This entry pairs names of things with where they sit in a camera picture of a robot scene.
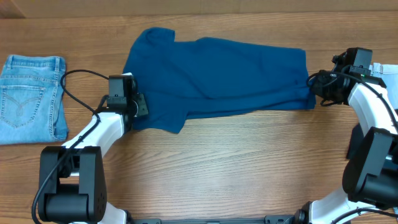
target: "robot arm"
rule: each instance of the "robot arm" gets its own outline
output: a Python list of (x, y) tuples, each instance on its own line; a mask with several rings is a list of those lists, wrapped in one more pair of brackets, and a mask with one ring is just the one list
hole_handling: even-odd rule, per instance
[[(363, 83), (350, 83), (345, 77), (334, 77), (333, 72), (316, 79), (313, 91), (326, 99), (350, 105), (359, 119), (364, 139), (354, 157), (348, 162), (343, 175), (343, 185), (321, 200), (306, 204), (295, 215), (295, 223), (327, 224), (341, 215), (353, 212), (341, 219), (345, 223), (357, 217), (359, 208), (387, 209), (398, 205), (398, 167), (392, 162), (393, 148), (397, 145), (397, 130), (394, 121), (398, 116), (394, 112), (385, 84), (378, 78), (369, 77), (371, 51), (366, 49), (348, 49), (333, 61), (338, 71), (357, 76), (382, 95), (382, 100)], [(333, 85), (330, 79), (336, 79)]]
[[(77, 144), (70, 159), (54, 172), (39, 197), (40, 219), (60, 223), (126, 224), (130, 215), (107, 202), (102, 157), (112, 144), (132, 128), (134, 117), (148, 113), (143, 94), (128, 73), (109, 77), (107, 107), (97, 109), (100, 123)], [(63, 146), (46, 147), (40, 157), (40, 186), (50, 171), (80, 136), (97, 122), (97, 115)], [(59, 178), (79, 176), (79, 184), (61, 184)]]
[[(315, 94), (325, 100), (353, 107), (365, 136), (357, 153), (346, 166), (342, 187), (321, 200), (306, 203), (295, 215), (268, 215), (263, 220), (264, 223), (279, 224), (280, 220), (284, 220), (283, 223), (327, 224), (359, 208), (384, 210), (398, 205), (397, 132), (390, 111), (363, 83), (347, 78), (349, 75), (363, 80), (378, 93), (382, 93), (392, 110), (384, 82), (379, 78), (368, 77), (370, 71), (367, 68), (371, 55), (370, 50), (348, 49), (347, 52), (333, 58), (336, 63), (334, 72), (346, 74), (345, 76), (336, 76), (333, 72), (323, 70), (312, 76), (315, 80), (310, 88)], [(101, 112), (98, 113), (100, 124), (76, 146), (79, 150), (52, 176), (40, 197), (39, 215), (43, 221), (133, 223), (128, 212), (107, 202), (102, 157), (115, 140), (131, 129), (131, 118), (144, 115), (140, 114), (141, 108), (147, 113), (144, 97), (137, 94), (135, 89), (135, 81), (129, 76), (117, 76), (115, 79), (110, 77), (108, 107), (101, 108)], [(393, 116), (395, 120), (398, 119), (395, 113)], [(96, 119), (94, 116), (81, 134), (92, 127)], [(40, 185), (60, 155), (78, 138), (73, 138), (62, 147), (52, 146), (43, 150), (40, 157)], [(59, 178), (70, 175), (79, 175), (79, 184), (60, 184)], [(335, 223), (347, 222), (358, 215), (359, 213), (354, 212)]]

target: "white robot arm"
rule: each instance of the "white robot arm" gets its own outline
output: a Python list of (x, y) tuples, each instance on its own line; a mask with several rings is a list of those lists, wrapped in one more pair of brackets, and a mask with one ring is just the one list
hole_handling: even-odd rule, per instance
[[(320, 73), (314, 74), (310, 77), (315, 77), (310, 87), (315, 94), (324, 99), (350, 105), (355, 110), (364, 136), (362, 145), (358, 149), (360, 153), (357, 153), (356, 157), (349, 161), (343, 176), (342, 187), (321, 200), (305, 204), (295, 215), (267, 215), (259, 223), (342, 224), (357, 217), (360, 213), (356, 211), (360, 211), (358, 210), (360, 208), (384, 210), (398, 205), (398, 180), (394, 175), (391, 175), (391, 170), (385, 170), (384, 168), (386, 160), (393, 161), (395, 159), (391, 154), (393, 146), (396, 145), (396, 121), (398, 116), (388, 100), (387, 90), (384, 88), (385, 85), (382, 80), (371, 77), (366, 79), (364, 76), (369, 75), (369, 70), (365, 68), (369, 67), (371, 51), (369, 58), (369, 50), (348, 49), (347, 52), (333, 58), (333, 60), (337, 64), (336, 70), (332, 72), (320, 71)], [(111, 105), (110, 108), (118, 108), (118, 110), (114, 111), (110, 108), (105, 108), (104, 111), (98, 113), (101, 119), (100, 124), (83, 142), (75, 147), (75, 149), (80, 150), (75, 156), (71, 157), (71, 165), (67, 168), (67, 174), (65, 175), (63, 172), (59, 172), (57, 175), (54, 174), (52, 184), (46, 186), (41, 200), (39, 200), (39, 215), (43, 221), (150, 224), (150, 220), (145, 220), (144, 222), (140, 222), (140, 220), (133, 221), (127, 211), (115, 208), (106, 199), (106, 186), (100, 157), (103, 157), (111, 145), (130, 130), (132, 124), (131, 116), (137, 116), (141, 106), (146, 110), (146, 106), (140, 103), (140, 99), (144, 102), (143, 96), (132, 99), (129, 107), (133, 110), (130, 110), (130, 112), (125, 113), (124, 109), (120, 110), (120, 107), (117, 106), (119, 105), (119, 100), (121, 100), (120, 96), (126, 97), (128, 96), (127, 94), (131, 93), (129, 92), (130, 90), (126, 91), (126, 89), (124, 89), (124, 93), (113, 93), (115, 86), (110, 82), (110, 103), (108, 102), (108, 106)], [(381, 95), (376, 95), (368, 88), (369, 86)], [(77, 137), (66, 142), (62, 147), (44, 149), (40, 158), (40, 184), (49, 174), (50, 168), (53, 167), (60, 155), (65, 153), (79, 139), (79, 136), (95, 125), (96, 121), (97, 117), (93, 116), (91, 123)], [(95, 174), (95, 179), (90, 179), (91, 177), (88, 177), (89, 174)], [(71, 187), (74, 191), (68, 190), (67, 193), (60, 194), (59, 192), (65, 186), (57, 182), (58, 178), (70, 175), (80, 175), (80, 184)], [(155, 220), (153, 223), (160, 224), (159, 222), (160, 220)], [(162, 223), (174, 224), (184, 223), (184, 221), (162, 221)], [(209, 222), (205, 220), (190, 220), (187, 223), (201, 224)], [(240, 219), (218, 220), (210, 223), (239, 224), (257, 222)]]

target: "pocket stitching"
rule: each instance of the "pocket stitching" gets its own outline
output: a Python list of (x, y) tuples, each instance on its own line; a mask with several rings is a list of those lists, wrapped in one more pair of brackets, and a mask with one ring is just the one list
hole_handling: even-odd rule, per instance
[(57, 83), (58, 81), (56, 79), (51, 79), (51, 78), (43, 78), (43, 77), (37, 77), (35, 75), (2, 75), (2, 79), (10, 78), (32, 78), (34, 80), (40, 81), (40, 82), (48, 82), (48, 83)]
[(3, 89), (24, 89), (24, 90), (44, 90), (45, 87), (41, 86), (30, 86), (30, 85), (1, 85), (0, 88)]
[[(38, 98), (38, 102), (37, 102), (37, 104), (36, 104), (34, 113), (33, 113), (32, 117), (30, 118), (30, 120), (28, 120), (27, 122), (25, 122), (25, 123), (23, 123), (23, 124), (15, 125), (15, 124), (11, 123), (9, 120), (7, 120), (7, 119), (4, 117), (6, 99), (5, 99), (5, 97), (2, 98), (0, 119), (3, 120), (4, 122), (6, 122), (7, 124), (9, 124), (10, 126), (12, 126), (13, 128), (20, 128), (20, 127), (23, 127), (23, 126), (25, 126), (25, 125), (27, 125), (27, 124), (33, 122), (33, 121), (35, 120), (35, 118), (36, 118), (37, 110), (39, 109), (39, 106), (40, 106), (40, 104), (41, 104), (41, 102), (42, 102), (42, 100), (43, 100), (45, 87), (40, 87), (40, 86), (31, 86), (31, 87), (34, 87), (34, 88), (31, 88), (31, 90), (39, 90), (39, 96), (36, 97), (36, 98)], [(7, 95), (7, 96), (8, 96), (8, 94), (6, 93), (6, 89), (12, 89), (12, 88), (10, 88), (9, 86), (0, 86), (0, 88), (2, 88), (2, 95), (3, 95), (3, 96), (4, 96), (4, 95)]]
[(39, 95), (39, 97), (32, 97), (28, 100), (25, 100), (22, 103), (19, 103), (14, 97), (8, 95), (7, 93), (3, 93), (3, 96), (5, 96), (6, 98), (8, 98), (8, 100), (11, 100), (13, 103), (15, 103), (18, 106), (18, 110), (22, 109), (25, 106), (25, 104), (27, 104), (31, 101), (41, 100), (40, 95)]

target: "jeans back pocket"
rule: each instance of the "jeans back pocket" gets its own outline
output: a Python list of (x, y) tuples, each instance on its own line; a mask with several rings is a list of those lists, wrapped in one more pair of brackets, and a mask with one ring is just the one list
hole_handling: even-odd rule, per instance
[(44, 87), (29, 85), (2, 85), (1, 115), (7, 124), (20, 128), (31, 123), (44, 95)]

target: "wooden table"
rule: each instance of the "wooden table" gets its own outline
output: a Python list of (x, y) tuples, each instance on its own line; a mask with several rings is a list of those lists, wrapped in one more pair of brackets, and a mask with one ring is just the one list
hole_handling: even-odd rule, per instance
[[(0, 20), (0, 62), (9, 54), (59, 55), (68, 70), (120, 74), (132, 43), (150, 27), (176, 30), (177, 41), (209, 36), (302, 48), (310, 73), (331, 69), (333, 54), (348, 47), (372, 49), (373, 61), (398, 64), (398, 12)], [(85, 73), (71, 75), (67, 84), (91, 106), (108, 92), (106, 81)], [(63, 102), (72, 138), (91, 115), (66, 95)], [(180, 134), (156, 129), (129, 133), (104, 158), (108, 199), (134, 218), (294, 213), (341, 186), (357, 122), (348, 106), (317, 106), (189, 120)], [(61, 142), (0, 147), (0, 223), (32, 223), (39, 156), (47, 145)], [(380, 215), (354, 221), (395, 222)]]

